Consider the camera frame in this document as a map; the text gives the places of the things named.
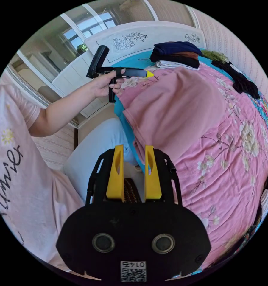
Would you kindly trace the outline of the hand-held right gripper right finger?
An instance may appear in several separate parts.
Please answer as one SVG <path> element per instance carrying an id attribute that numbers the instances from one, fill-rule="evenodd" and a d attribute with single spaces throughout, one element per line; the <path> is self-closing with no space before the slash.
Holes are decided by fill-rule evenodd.
<path id="1" fill-rule="evenodd" d="M 144 198 L 159 200 L 162 191 L 153 146 L 145 146 Z"/>

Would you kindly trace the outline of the person's left hand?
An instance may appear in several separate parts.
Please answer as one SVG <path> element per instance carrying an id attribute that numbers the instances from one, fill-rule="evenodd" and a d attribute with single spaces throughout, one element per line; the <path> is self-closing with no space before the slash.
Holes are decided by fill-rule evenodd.
<path id="1" fill-rule="evenodd" d="M 93 99 L 106 97 L 108 96 L 109 89 L 111 89 L 114 94 L 118 94 L 124 81 L 124 78 L 118 78 L 116 76 L 115 71 L 100 75 L 91 81 L 91 97 Z"/>

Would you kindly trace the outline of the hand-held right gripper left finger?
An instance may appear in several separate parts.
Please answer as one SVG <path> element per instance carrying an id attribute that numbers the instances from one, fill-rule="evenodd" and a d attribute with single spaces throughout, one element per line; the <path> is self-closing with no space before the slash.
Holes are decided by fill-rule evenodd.
<path id="1" fill-rule="evenodd" d="M 106 191 L 109 200 L 124 202 L 124 146 L 115 146 Z"/>

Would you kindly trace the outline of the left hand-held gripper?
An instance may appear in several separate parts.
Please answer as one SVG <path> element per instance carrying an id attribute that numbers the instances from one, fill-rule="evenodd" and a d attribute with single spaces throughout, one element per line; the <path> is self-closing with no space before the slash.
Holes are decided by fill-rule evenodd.
<path id="1" fill-rule="evenodd" d="M 132 77 L 140 77 L 140 78 L 154 77 L 154 74 L 148 70 L 137 69 L 137 68 L 121 68 L 121 67 L 116 67 L 116 68 L 101 67 L 101 68 L 95 68 L 95 69 L 89 68 L 86 77 L 93 80 L 93 79 L 99 77 L 100 75 L 108 74 L 112 71 L 116 72 L 116 76 L 118 78 L 124 78 L 124 79 L 130 79 Z M 115 94 L 113 93 L 113 91 L 111 89 L 109 89 L 107 97 L 108 97 L 108 101 L 110 103 L 116 102 Z"/>

